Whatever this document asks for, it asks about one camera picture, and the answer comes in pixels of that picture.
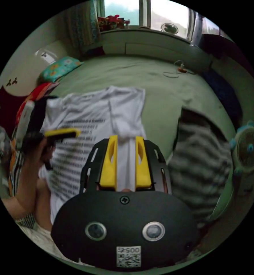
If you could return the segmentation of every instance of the electric fan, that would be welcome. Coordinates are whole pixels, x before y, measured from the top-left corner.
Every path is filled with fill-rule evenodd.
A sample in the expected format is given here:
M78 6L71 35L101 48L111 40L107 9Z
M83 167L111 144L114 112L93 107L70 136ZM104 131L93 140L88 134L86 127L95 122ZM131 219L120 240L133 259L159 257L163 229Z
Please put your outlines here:
M237 130L235 138L230 141L234 164L234 175L251 174L254 172L254 122Z
M178 27L171 23L164 23L161 25L161 30L163 32L167 32L169 34L177 34L178 33Z

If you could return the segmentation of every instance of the bed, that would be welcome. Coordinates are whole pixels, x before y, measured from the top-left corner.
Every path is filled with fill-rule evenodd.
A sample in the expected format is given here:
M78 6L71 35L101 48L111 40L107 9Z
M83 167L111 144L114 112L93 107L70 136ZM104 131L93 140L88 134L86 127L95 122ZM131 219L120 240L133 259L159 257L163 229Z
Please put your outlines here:
M234 126L211 87L199 75L178 74L171 63L137 56L101 56L87 60L66 75L51 95L83 94L108 86L146 90L142 122L147 139L156 143L167 159L176 137L181 107L188 106L213 121L230 141Z

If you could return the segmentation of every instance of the fan grille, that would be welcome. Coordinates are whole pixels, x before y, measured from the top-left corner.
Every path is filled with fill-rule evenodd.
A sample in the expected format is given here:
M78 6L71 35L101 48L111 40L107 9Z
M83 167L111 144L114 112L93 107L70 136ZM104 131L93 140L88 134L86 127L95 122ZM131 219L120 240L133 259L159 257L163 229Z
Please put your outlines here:
M249 144L254 145L254 130L244 131L237 147L237 155L239 162L246 168L254 167L254 150L248 152L247 148Z

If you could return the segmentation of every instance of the sensor eye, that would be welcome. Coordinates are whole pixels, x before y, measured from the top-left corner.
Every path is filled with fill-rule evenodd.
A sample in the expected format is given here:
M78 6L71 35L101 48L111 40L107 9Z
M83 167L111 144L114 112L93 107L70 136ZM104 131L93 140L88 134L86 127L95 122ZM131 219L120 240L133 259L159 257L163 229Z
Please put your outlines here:
M87 226L85 228L85 234L91 240L101 241L106 237L107 230L103 224L101 224L99 222L91 222L91 223L87 224Z
M146 224L142 230L142 235L147 241L158 241L165 234L165 227L156 221Z

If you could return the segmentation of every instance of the curtain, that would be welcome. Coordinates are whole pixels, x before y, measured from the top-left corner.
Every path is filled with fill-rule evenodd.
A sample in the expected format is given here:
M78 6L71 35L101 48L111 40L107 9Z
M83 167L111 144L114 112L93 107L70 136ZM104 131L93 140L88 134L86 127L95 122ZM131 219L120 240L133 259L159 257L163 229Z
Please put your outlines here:
M73 47L83 53L84 46L100 41L97 0L88 0L66 11L66 24Z
M197 13L191 45L194 45L194 46L200 45L201 37L202 37L202 19L203 19L203 16Z

